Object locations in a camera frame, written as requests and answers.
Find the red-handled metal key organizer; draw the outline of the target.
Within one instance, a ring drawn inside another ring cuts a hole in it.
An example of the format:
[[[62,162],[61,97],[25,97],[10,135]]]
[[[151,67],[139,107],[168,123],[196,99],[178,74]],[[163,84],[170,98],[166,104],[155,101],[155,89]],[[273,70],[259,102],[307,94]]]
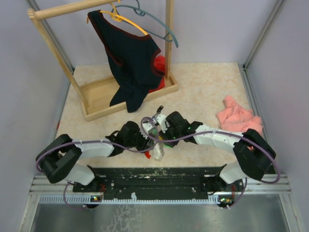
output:
[[[153,149],[149,149],[144,154],[145,154],[146,158],[148,158],[148,159],[154,159],[156,161],[161,161],[162,158],[165,155],[164,143],[163,142],[157,142],[155,146],[154,146],[154,144],[155,144],[155,141],[150,139],[147,142],[147,146],[148,147],[153,146]]]

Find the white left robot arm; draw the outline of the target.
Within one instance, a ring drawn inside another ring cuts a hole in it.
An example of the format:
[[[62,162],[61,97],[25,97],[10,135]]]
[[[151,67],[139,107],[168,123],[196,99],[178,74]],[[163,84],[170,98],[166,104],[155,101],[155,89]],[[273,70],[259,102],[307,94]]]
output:
[[[89,164],[82,166],[78,161],[115,157],[125,150],[144,154],[154,146],[153,140],[141,132],[137,123],[128,121],[120,130],[100,140],[74,140],[68,134],[60,135],[37,155],[36,168],[51,184],[73,181],[94,192],[100,187],[100,179],[95,177]]]

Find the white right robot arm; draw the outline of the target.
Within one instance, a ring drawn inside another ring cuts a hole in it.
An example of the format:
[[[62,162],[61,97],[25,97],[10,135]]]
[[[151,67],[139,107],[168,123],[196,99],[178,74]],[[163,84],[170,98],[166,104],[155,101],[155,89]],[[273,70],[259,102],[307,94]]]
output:
[[[249,177],[264,182],[263,177],[273,166],[275,151],[254,129],[245,132],[229,132],[211,128],[198,121],[192,123],[177,111],[155,117],[161,127],[159,132],[168,146],[174,147],[180,140],[197,145],[210,145],[235,155],[236,161],[222,168],[216,178],[216,187],[227,191],[233,182]]]

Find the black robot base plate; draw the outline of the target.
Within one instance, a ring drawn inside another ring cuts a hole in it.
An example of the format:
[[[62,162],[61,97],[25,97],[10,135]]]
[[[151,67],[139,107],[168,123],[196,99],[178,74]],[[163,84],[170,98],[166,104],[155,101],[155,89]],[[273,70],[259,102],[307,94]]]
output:
[[[231,184],[219,179],[221,167],[95,168],[87,186],[73,183],[75,193],[101,193],[106,200],[207,200],[219,192],[243,190],[238,178]]]

